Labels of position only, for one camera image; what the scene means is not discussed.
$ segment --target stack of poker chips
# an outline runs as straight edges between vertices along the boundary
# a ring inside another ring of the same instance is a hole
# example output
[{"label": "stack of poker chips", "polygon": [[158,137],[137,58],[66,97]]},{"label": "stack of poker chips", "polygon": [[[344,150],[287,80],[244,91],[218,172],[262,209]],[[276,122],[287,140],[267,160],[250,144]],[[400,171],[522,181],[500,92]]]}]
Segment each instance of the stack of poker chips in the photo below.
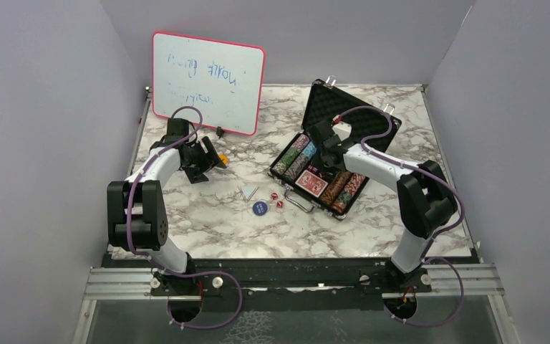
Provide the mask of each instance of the stack of poker chips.
[{"label": "stack of poker chips", "polygon": [[294,162],[296,157],[300,155],[300,152],[304,149],[307,143],[309,143],[309,141],[309,136],[300,134],[294,143],[292,143],[292,146],[286,150],[284,156],[282,156],[281,159],[279,159],[279,161],[275,164],[273,171],[279,174],[284,174],[288,167],[290,167],[290,165]]},{"label": "stack of poker chips", "polygon": [[307,146],[302,150],[298,158],[288,167],[284,174],[284,179],[287,181],[293,181],[302,171],[302,169],[309,163],[317,152],[317,147],[313,142],[309,142]]},{"label": "stack of poker chips", "polygon": [[340,195],[338,195],[336,201],[334,201],[334,204],[332,204],[332,208],[339,213],[342,213],[344,209],[347,208],[347,205],[349,205],[349,202],[357,192],[357,189],[359,189],[362,185],[364,179],[366,179],[365,176],[353,173],[351,179],[344,186],[344,189]]},{"label": "stack of poker chips", "polygon": [[351,172],[339,172],[330,185],[328,185],[328,188],[326,188],[326,191],[324,191],[322,197],[319,199],[327,205],[334,203],[336,196],[340,194],[345,184],[349,181],[349,178],[351,178]]}]

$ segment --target blue poker chip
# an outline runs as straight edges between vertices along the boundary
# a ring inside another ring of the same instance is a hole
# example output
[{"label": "blue poker chip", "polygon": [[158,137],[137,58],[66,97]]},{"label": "blue poker chip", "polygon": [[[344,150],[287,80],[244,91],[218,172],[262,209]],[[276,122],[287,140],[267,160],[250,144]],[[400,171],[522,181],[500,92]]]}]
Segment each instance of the blue poker chip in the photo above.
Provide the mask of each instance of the blue poker chip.
[{"label": "blue poker chip", "polygon": [[263,216],[269,211],[269,205],[265,201],[257,201],[254,206],[252,206],[252,210],[256,215]]}]

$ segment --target whiteboard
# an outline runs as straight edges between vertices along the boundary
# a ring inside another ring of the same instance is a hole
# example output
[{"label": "whiteboard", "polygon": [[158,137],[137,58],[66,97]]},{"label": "whiteboard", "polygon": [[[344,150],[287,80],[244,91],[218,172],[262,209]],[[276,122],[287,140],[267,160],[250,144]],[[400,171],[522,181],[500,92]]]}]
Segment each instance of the whiteboard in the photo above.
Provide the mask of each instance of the whiteboard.
[{"label": "whiteboard", "polygon": [[[191,105],[203,124],[253,135],[258,125],[264,50],[181,34],[153,35],[153,112],[169,118]],[[198,122],[194,111],[176,117]]]}]

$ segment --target white wall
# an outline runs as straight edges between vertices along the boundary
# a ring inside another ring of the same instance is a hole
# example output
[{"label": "white wall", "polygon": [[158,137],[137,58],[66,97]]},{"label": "white wall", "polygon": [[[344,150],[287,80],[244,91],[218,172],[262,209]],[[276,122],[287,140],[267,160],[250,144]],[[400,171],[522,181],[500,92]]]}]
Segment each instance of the white wall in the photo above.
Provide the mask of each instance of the white wall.
[{"label": "white wall", "polygon": [[158,29],[260,45],[265,82],[427,83],[473,1],[101,0],[147,85]]},{"label": "white wall", "polygon": [[428,101],[523,343],[550,343],[550,1],[477,0]]},{"label": "white wall", "polygon": [[70,343],[142,96],[98,0],[0,1],[0,343]]}]

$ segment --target red playing card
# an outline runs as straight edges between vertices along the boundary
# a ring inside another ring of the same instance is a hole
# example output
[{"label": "red playing card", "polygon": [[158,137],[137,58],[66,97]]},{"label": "red playing card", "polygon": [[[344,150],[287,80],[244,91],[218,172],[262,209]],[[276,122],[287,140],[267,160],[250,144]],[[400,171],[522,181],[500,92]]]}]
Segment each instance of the red playing card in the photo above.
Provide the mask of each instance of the red playing card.
[{"label": "red playing card", "polygon": [[296,185],[300,186],[311,195],[319,197],[326,189],[326,186],[328,186],[328,183],[320,177],[315,176],[313,173],[304,170],[298,178],[298,181],[296,181]]}]

